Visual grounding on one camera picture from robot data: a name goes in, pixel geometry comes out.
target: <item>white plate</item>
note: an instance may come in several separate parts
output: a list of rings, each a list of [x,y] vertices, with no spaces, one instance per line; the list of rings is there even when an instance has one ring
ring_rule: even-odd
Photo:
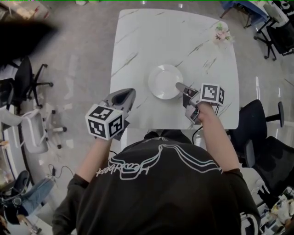
[[[175,87],[177,82],[183,82],[181,72],[175,66],[164,64],[151,71],[148,86],[157,98],[168,100],[179,94],[180,91]]]

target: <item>wire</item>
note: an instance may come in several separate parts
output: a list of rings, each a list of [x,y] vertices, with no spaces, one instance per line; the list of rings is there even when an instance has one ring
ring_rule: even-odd
[[[219,113],[219,107],[220,107],[220,105],[218,105],[218,106],[216,107],[216,109],[215,109],[215,114],[216,114],[216,115]],[[203,128],[203,126],[201,126],[200,128],[198,128],[198,129],[194,132],[194,134],[192,135],[192,144],[193,144],[193,145],[194,145],[194,135],[195,135],[198,131],[200,131],[202,128]]]
[[[52,165],[52,164],[49,164],[49,165],[48,165],[48,169],[49,169],[50,174],[52,175],[52,177],[55,177],[56,179],[59,179],[59,178],[61,177],[62,170],[63,170],[64,167],[66,167],[67,169],[69,169],[69,170],[70,170],[70,173],[74,176],[74,173],[72,172],[72,170],[71,170],[68,166],[66,166],[66,165],[64,165],[64,166],[61,167],[61,170],[60,170],[60,174],[59,174],[59,176],[55,176],[55,175],[53,174],[53,171],[55,171],[55,166]]]
[[[109,150],[110,152],[113,152],[115,155],[117,155],[117,153],[115,151]]]

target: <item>blue tablecloth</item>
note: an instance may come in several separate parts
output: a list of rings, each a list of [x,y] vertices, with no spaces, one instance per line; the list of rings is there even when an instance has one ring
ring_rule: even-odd
[[[259,7],[254,5],[249,1],[220,1],[221,6],[224,10],[233,7],[235,4],[239,3],[247,7],[250,11],[251,25],[255,25],[259,22],[267,21],[267,15]]]

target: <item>black t-shirt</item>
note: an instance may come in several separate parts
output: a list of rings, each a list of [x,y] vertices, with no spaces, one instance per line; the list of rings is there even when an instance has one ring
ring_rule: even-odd
[[[75,175],[53,232],[236,235],[242,212],[259,221],[239,169],[223,172],[204,149],[156,138],[108,160],[89,184]]]

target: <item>sleeve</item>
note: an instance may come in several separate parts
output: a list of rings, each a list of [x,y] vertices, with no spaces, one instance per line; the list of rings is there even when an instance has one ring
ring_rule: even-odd
[[[68,235],[75,229],[79,203],[88,184],[76,174],[70,180],[67,195],[53,214],[53,235]]]
[[[245,180],[243,179],[240,169],[230,170],[224,174],[236,197],[239,212],[253,215],[259,225],[260,215],[257,206],[249,192]]]

